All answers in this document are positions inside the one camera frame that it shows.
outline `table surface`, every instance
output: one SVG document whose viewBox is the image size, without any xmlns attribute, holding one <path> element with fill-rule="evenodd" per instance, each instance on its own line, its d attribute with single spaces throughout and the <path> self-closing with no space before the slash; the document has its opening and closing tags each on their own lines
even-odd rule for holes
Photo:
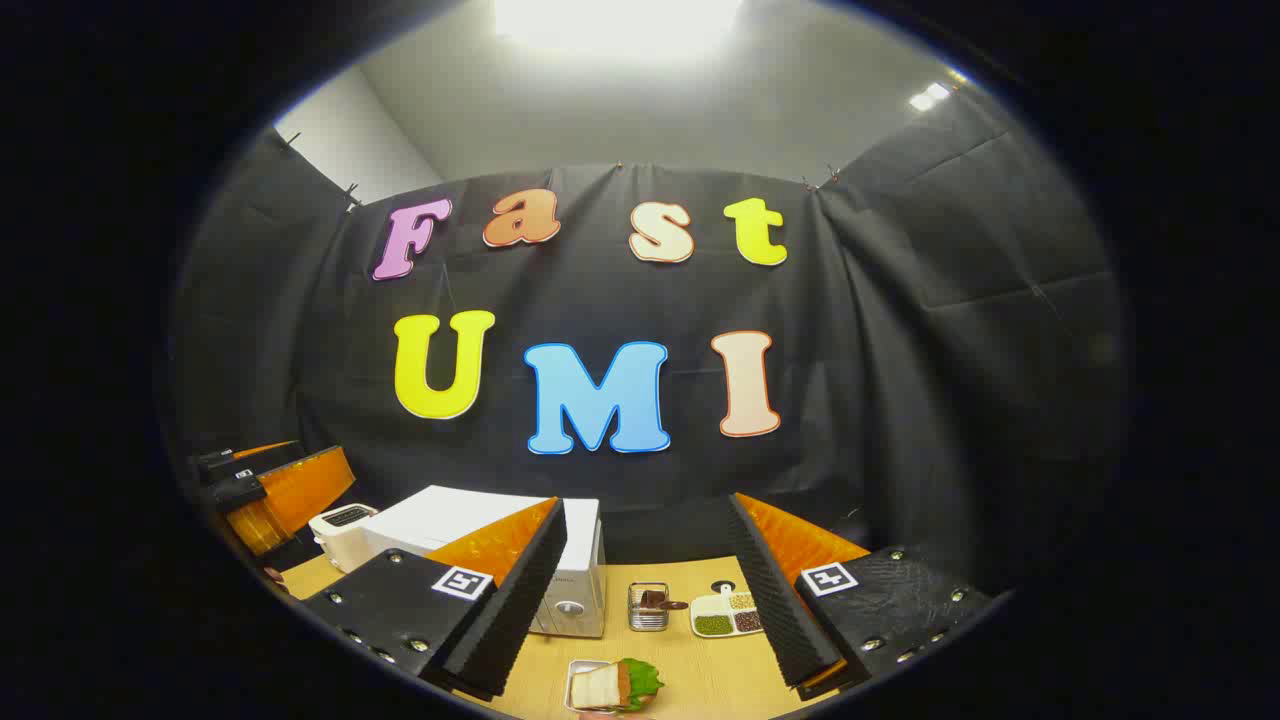
<svg viewBox="0 0 1280 720">
<path fill-rule="evenodd" d="M 283 573 L 289 593 L 303 600 L 342 577 L 325 556 Z M 687 610 L 672 610 L 667 629 L 637 633 L 627 626 L 626 593 L 634 582 L 658 580 L 671 585 L 671 598 L 691 602 L 712 594 L 716 580 L 732 580 L 746 589 L 736 557 L 658 565 L 607 565 L 603 638 L 567 638 L 530 633 L 507 679 L 507 691 L 479 705 L 507 715 L 541 720 L 573 720 L 564 707 L 564 674 L 572 660 L 635 657 L 658 667 L 666 683 L 640 715 L 662 720 L 751 720 L 776 717 L 829 697 L 801 702 L 786 687 L 777 659 L 764 633 L 704 639 L 689 626 Z"/>
</svg>

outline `black backdrop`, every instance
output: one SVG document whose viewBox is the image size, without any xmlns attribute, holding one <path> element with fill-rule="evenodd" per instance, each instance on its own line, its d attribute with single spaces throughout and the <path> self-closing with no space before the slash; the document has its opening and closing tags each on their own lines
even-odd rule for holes
<svg viewBox="0 0 1280 720">
<path fill-rule="evenodd" d="M 492 249 L 498 199 L 558 197 L 559 233 Z M 407 277 L 372 281 L 399 208 L 447 197 Z M 723 208 L 783 215 L 777 266 L 748 263 Z M 694 255 L 644 263 L 630 210 L 678 202 Z M 175 396 L 193 451 L 301 437 L 342 445 L 358 497 L 431 483 L 600 497 L 616 562 L 728 553 L 708 498 L 764 498 L 865 544 L 929 546 L 1002 589 L 1059 546 L 1102 489 L 1124 423 L 1120 304 L 1082 199 L 973 90 L 920 115 L 820 188 L 652 165 L 444 183 L 344 213 L 339 188 L 269 136 L 198 236 L 175 315 Z M 475 405 L 424 420 L 396 398 L 396 320 L 431 314 L 428 380 L 448 387 L 463 310 L 497 315 Z M 710 340 L 763 331 L 773 433 L 728 438 Z M 666 345 L 668 450 L 534 455 L 525 348 L 564 342 L 600 382 L 630 341 Z M 677 534 L 672 525 L 698 528 Z"/>
</svg>

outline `blue letter m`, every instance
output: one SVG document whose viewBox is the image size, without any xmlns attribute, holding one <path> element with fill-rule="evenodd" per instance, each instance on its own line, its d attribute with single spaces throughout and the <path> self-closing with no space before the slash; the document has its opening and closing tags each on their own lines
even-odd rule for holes
<svg viewBox="0 0 1280 720">
<path fill-rule="evenodd" d="M 655 452 L 671 445 L 662 430 L 658 410 L 658 370 L 667 348 L 657 342 L 628 342 L 618 348 L 604 379 L 596 387 L 572 347 L 562 342 L 535 345 L 525 351 L 525 364 L 538 378 L 538 432 L 529 450 L 538 455 L 564 455 L 573 438 L 564 434 L 561 414 L 595 451 L 604 430 L 618 415 L 618 432 L 609 446 L 618 452 Z"/>
</svg>

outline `ceiling light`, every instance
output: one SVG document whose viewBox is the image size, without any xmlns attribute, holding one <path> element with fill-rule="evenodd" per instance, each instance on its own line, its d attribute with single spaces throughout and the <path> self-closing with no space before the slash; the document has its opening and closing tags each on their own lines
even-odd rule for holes
<svg viewBox="0 0 1280 720">
<path fill-rule="evenodd" d="M 742 0 L 497 0 L 497 32 L 550 50 L 650 56 L 728 35 Z"/>
</svg>

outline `wire basket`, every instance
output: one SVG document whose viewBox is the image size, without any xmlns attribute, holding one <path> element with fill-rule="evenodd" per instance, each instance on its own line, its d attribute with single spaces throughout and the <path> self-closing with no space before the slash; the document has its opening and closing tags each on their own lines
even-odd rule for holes
<svg viewBox="0 0 1280 720">
<path fill-rule="evenodd" d="M 671 611 L 657 607 L 641 607 L 640 597 L 645 591 L 658 591 L 668 594 L 669 588 L 667 583 L 631 583 L 627 588 L 627 624 L 631 625 L 632 630 L 639 633 L 666 630 Z"/>
</svg>

